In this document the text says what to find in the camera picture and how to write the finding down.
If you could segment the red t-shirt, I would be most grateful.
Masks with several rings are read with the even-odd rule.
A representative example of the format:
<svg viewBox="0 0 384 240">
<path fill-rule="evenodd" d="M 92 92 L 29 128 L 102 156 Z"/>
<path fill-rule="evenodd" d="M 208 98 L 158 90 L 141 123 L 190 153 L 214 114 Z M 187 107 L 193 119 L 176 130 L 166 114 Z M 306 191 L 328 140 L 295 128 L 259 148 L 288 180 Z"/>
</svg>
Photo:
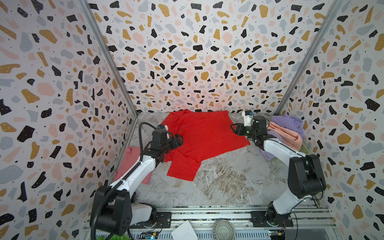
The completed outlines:
<svg viewBox="0 0 384 240">
<path fill-rule="evenodd" d="M 166 157 L 171 162 L 168 176 L 193 181 L 202 161 L 231 152 L 250 144 L 236 135 L 227 111 L 170 113 L 162 122 L 173 134 L 183 137 L 183 145 Z"/>
</svg>

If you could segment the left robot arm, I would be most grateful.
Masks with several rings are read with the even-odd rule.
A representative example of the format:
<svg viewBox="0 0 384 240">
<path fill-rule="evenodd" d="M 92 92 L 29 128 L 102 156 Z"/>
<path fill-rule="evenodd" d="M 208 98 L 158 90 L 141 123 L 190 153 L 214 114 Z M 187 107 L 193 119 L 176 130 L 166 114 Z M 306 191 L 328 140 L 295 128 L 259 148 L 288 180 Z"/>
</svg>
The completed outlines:
<svg viewBox="0 0 384 240">
<path fill-rule="evenodd" d="M 101 186 L 95 192 L 90 218 L 90 238 L 97 238 L 97 230 L 113 236 L 130 234 L 130 227 L 136 224 L 158 224 L 157 207 L 152 204 L 133 204 L 132 199 L 138 186 L 162 162 L 168 154 L 181 147 L 184 138 L 172 134 L 165 125 L 153 128 L 152 140 L 146 145 L 140 138 L 140 156 L 134 165 L 122 177 L 108 186 Z"/>
</svg>

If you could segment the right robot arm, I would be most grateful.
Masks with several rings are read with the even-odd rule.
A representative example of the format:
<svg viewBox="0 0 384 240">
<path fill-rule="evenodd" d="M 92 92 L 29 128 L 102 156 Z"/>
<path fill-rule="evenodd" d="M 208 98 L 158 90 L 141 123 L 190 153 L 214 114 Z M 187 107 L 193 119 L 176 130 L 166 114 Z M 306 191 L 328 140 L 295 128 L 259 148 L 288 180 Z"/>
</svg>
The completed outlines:
<svg viewBox="0 0 384 240">
<path fill-rule="evenodd" d="M 230 125 L 232 131 L 247 137 L 255 146 L 273 154 L 288 166 L 288 188 L 276 200 L 268 204 L 264 215 L 256 213 L 256 225 L 281 227 L 291 226 L 293 209 L 304 200 L 312 199 L 326 189 L 326 180 L 320 159 L 316 155 L 306 155 L 282 143 L 275 136 L 268 134 L 267 119 L 253 114 L 244 115 L 244 123 Z"/>
</svg>

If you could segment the purple t-shirt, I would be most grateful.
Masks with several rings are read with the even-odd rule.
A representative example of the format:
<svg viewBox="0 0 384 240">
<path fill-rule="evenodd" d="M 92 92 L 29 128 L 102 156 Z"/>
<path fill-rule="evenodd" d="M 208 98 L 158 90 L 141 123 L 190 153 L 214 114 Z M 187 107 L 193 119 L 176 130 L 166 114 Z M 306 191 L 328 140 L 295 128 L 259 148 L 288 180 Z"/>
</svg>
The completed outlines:
<svg viewBox="0 0 384 240">
<path fill-rule="evenodd" d="M 281 127 L 287 128 L 289 130 L 295 131 L 299 133 L 299 135 L 304 138 L 304 129 L 303 129 L 303 121 L 295 116 L 284 115 L 284 116 L 272 116 L 273 123 L 278 124 Z M 268 134 L 273 135 L 275 138 L 280 140 L 283 144 L 284 141 L 281 136 L 274 133 L 273 131 L 268 130 Z"/>
</svg>

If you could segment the folded pink t-shirt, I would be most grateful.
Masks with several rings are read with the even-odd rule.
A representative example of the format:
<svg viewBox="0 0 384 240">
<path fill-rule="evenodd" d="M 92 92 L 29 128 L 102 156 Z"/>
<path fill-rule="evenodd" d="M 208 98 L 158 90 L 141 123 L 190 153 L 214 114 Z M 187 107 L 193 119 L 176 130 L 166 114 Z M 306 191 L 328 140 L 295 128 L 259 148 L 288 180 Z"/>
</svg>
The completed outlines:
<svg viewBox="0 0 384 240">
<path fill-rule="evenodd" d="M 140 159 L 140 148 L 128 146 L 125 150 L 125 154 L 119 169 L 115 172 L 113 183 L 123 177 L 127 171 L 133 167 Z"/>
</svg>

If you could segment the peach t-shirt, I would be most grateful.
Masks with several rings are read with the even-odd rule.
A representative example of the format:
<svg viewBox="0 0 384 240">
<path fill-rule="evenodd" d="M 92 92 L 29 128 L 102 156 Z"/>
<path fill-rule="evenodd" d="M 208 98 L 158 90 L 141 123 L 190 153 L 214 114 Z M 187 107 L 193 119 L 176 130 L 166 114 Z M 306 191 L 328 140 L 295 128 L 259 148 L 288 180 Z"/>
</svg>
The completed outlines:
<svg viewBox="0 0 384 240">
<path fill-rule="evenodd" d="M 284 141 L 284 144 L 287 145 L 288 147 L 296 151 L 299 151 L 301 149 L 303 140 L 302 140 L 302 137 L 299 135 L 299 133 L 289 130 L 287 128 L 281 127 L 278 124 L 273 122 L 269 123 L 269 126 L 267 127 L 267 129 L 281 136 Z"/>
</svg>

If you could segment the green plastic basket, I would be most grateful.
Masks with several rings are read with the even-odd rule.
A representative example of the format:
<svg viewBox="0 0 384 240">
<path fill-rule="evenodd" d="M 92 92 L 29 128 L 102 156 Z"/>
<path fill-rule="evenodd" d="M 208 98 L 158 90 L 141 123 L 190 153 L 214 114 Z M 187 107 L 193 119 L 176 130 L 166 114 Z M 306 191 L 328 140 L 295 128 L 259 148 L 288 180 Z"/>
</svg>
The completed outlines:
<svg viewBox="0 0 384 240">
<path fill-rule="evenodd" d="M 311 154 L 311 152 L 308 150 L 307 146 L 304 143 L 302 143 L 299 152 L 306 154 L 306 155 Z"/>
</svg>

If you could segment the white paper sheet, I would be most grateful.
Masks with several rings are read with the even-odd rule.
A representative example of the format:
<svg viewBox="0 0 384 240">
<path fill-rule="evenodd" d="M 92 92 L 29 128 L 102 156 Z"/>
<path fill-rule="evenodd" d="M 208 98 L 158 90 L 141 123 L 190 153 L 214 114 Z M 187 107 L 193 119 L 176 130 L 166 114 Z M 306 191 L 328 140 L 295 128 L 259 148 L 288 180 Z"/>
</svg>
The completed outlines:
<svg viewBox="0 0 384 240">
<path fill-rule="evenodd" d="M 198 240 L 199 239 L 189 221 L 185 221 L 184 223 L 182 223 L 179 227 L 177 227 L 174 231 L 172 231 L 171 234 L 174 240 Z"/>
</svg>

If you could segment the small electronics board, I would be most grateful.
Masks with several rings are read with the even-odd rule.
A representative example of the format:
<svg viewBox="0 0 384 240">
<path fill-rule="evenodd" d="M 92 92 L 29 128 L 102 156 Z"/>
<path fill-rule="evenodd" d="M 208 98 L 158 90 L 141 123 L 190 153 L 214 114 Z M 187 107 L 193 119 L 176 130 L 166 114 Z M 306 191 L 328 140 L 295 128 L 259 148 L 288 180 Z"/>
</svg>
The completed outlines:
<svg viewBox="0 0 384 240">
<path fill-rule="evenodd" d="M 142 232 L 138 235 L 139 240 L 157 240 L 159 237 L 158 232 Z"/>
</svg>

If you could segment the round grey metal disc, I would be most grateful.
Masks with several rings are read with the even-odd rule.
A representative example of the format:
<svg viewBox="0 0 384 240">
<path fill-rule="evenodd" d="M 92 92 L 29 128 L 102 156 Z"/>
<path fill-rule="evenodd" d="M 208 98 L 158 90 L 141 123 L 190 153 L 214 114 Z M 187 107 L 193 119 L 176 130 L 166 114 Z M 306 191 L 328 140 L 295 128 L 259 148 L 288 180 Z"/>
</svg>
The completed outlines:
<svg viewBox="0 0 384 240">
<path fill-rule="evenodd" d="M 235 228 L 228 220 L 218 220 L 214 227 L 215 240 L 234 240 Z"/>
</svg>

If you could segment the green artificial grass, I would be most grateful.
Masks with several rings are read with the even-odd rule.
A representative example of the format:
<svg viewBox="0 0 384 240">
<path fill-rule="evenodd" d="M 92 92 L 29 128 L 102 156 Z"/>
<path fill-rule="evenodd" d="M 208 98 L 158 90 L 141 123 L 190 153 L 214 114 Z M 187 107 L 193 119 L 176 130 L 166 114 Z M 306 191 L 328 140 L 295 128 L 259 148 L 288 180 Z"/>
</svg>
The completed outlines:
<svg viewBox="0 0 384 240">
<path fill-rule="evenodd" d="M 99 235 L 99 236 L 96 236 L 96 240 L 131 240 L 131 238 L 127 235 L 122 235 L 122 236 L 113 235 L 109 239 L 109 236 L 107 235 Z"/>
</svg>

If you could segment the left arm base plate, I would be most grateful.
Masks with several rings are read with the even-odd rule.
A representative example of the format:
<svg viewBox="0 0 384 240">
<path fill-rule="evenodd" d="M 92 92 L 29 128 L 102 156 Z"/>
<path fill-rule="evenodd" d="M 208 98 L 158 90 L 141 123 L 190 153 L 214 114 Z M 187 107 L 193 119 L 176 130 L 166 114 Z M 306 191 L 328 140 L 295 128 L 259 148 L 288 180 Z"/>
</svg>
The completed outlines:
<svg viewBox="0 0 384 240">
<path fill-rule="evenodd" d="M 146 231 L 152 229 L 169 229 L 171 227 L 171 223 L 171 212 L 158 212 L 153 220 L 130 225 L 130 229 L 144 229 Z"/>
</svg>

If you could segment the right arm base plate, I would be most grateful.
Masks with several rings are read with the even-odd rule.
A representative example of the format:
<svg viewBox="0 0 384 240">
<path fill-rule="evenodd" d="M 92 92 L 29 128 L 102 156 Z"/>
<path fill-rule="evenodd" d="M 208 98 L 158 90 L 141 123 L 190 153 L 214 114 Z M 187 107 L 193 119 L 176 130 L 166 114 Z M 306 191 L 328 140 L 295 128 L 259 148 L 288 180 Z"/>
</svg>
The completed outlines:
<svg viewBox="0 0 384 240">
<path fill-rule="evenodd" d="M 283 228 L 293 227 L 293 221 L 289 214 L 278 215 L 268 211 L 252 211 L 251 222 L 254 228 Z"/>
</svg>

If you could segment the aluminium frame rail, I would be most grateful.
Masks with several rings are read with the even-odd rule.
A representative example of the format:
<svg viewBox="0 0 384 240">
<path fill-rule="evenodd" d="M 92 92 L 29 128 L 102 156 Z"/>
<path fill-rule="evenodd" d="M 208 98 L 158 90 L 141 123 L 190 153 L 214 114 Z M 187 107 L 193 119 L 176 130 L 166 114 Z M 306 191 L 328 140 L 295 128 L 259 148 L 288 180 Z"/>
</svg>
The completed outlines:
<svg viewBox="0 0 384 240">
<path fill-rule="evenodd" d="M 172 232 L 189 221 L 199 240 L 214 239 L 214 227 L 219 220 L 229 221 L 235 229 L 236 240 L 341 240 L 331 213 L 313 202 L 298 205 L 279 227 L 258 224 L 257 213 L 266 206 L 176 206 L 159 207 L 159 214 L 169 215 L 162 219 L 165 226 L 157 228 L 156 240 L 171 240 Z"/>
</svg>

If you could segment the right aluminium corner post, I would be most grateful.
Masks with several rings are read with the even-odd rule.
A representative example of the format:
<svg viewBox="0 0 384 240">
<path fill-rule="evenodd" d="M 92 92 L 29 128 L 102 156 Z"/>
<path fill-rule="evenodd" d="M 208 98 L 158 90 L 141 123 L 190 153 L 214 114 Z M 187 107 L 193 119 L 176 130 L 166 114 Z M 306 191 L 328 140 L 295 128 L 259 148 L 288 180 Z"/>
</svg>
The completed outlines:
<svg viewBox="0 0 384 240">
<path fill-rule="evenodd" d="M 329 30 L 329 27 L 331 26 L 333 20 L 335 19 L 337 13 L 341 9 L 343 5 L 343 0 L 334 0 L 327 12 L 327 15 L 322 23 L 322 25 L 319 28 L 318 33 L 314 37 L 313 42 L 311 43 L 310 47 L 308 48 L 307 54 L 304 56 L 303 61 L 300 63 L 298 70 L 296 71 L 293 80 L 287 87 L 287 91 L 283 95 L 283 99 L 278 105 L 278 108 L 274 112 L 274 115 L 280 115 L 284 109 L 285 104 L 288 102 L 290 95 L 294 92 L 296 85 L 301 79 L 301 76 L 304 74 L 306 67 L 310 63 L 311 59 L 314 57 L 314 55 L 317 52 L 317 48 L 322 42 L 322 39 L 324 38 L 325 34 Z"/>
</svg>

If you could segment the aluminium corner post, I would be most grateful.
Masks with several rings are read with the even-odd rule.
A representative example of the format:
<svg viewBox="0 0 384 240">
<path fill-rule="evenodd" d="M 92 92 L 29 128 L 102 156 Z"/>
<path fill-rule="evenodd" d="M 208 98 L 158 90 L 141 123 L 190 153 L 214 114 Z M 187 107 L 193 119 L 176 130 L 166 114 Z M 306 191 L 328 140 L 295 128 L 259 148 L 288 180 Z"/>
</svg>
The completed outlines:
<svg viewBox="0 0 384 240">
<path fill-rule="evenodd" d="M 290 95 L 294 92 L 296 85 L 301 79 L 301 76 L 304 74 L 306 67 L 310 63 L 311 59 L 314 57 L 314 55 L 317 52 L 317 48 L 322 42 L 322 39 L 324 38 L 325 34 L 329 30 L 329 27 L 331 26 L 333 20 L 335 19 L 337 13 L 341 9 L 343 5 L 343 0 L 334 0 L 327 12 L 327 15 L 322 23 L 322 25 L 319 28 L 318 33 L 314 37 L 313 42 L 311 43 L 310 47 L 308 48 L 307 54 L 304 56 L 303 61 L 300 63 L 298 70 L 296 71 L 293 80 L 287 87 L 287 91 L 283 95 L 283 99 L 278 105 L 278 108 L 274 112 L 274 115 L 280 115 L 284 109 L 285 104 L 288 102 Z"/>
<path fill-rule="evenodd" d="M 132 16 L 123 9 L 123 1 L 78 1 L 78 3 L 128 104 L 129 112 L 136 119 L 138 113 L 126 88 L 125 80 L 121 76 L 121 71 L 126 70 L 127 64 L 122 63 L 118 67 L 113 56 L 124 47 L 124 42 L 115 36 L 113 27 L 122 24 L 124 20 L 129 20 Z"/>
</svg>

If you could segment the left aluminium corner post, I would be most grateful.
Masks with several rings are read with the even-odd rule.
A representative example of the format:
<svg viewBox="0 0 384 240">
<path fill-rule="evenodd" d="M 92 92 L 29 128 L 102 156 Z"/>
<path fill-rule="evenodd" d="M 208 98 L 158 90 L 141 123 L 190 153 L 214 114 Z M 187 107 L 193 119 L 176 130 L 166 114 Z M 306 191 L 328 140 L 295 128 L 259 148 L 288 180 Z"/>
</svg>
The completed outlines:
<svg viewBox="0 0 384 240">
<path fill-rule="evenodd" d="M 122 24 L 124 20 L 129 20 L 132 16 L 123 9 L 123 1 L 78 1 L 78 3 L 128 104 L 129 112 L 136 119 L 138 113 L 126 88 L 125 80 L 121 76 L 121 71 L 126 70 L 127 64 L 122 63 L 118 67 L 113 56 L 124 47 L 124 42 L 115 36 L 113 27 Z"/>
</svg>

